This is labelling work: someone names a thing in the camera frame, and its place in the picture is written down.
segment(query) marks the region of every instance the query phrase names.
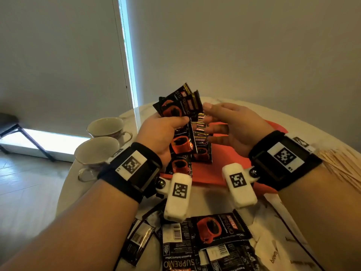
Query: person's left hand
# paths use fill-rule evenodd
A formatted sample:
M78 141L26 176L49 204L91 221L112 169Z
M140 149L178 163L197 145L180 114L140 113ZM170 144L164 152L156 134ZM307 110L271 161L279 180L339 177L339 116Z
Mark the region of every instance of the person's left hand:
M183 127L189 122L188 117L161 117L158 113L153 114L142 124L136 142L151 149L167 165L170 161L169 144L171 143L174 130Z

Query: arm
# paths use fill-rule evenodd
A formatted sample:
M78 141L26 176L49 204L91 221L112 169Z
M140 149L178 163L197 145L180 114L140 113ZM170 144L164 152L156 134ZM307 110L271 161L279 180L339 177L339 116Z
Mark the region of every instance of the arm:
M209 141L232 146L238 154L248 153L262 138L274 131L259 115L246 107L205 103L208 133L228 136L209 137ZM339 181L321 165L279 192L302 234L326 270L358 269L361 254L361 196Z
M168 164L174 129L188 121L188 117L153 115L143 123L137 142ZM0 271L112 270L137 210L135 200L98 180Z

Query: forearm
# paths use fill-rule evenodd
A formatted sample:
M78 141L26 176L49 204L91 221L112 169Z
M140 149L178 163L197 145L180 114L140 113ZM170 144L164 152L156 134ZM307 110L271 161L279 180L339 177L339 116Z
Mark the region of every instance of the forearm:
M99 180L0 270L112 270L137 209Z
M320 165L279 196L326 270L359 268L359 193Z

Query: fingernail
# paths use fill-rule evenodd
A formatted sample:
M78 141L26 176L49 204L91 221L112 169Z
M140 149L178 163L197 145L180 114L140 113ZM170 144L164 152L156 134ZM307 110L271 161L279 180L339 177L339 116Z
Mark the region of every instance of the fingernail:
M211 108L212 108L212 104L210 104L210 103L203 104L203 110L210 110Z

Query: white ceramic cup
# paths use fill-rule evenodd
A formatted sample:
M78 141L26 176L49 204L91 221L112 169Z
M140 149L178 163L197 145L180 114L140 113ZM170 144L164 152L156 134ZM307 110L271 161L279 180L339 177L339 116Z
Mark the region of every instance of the white ceramic cup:
M108 117L91 122L88 125L87 131L93 138L102 136L115 138L119 141L120 146L123 146L133 138L133 134L128 131L123 131L123 127L124 123L121 118ZM125 133L130 135L130 138L126 142L124 141Z
M75 159L84 168L80 169L78 180L89 182L96 180L100 170L115 152L120 149L119 141L112 137L97 137L83 142L75 149Z

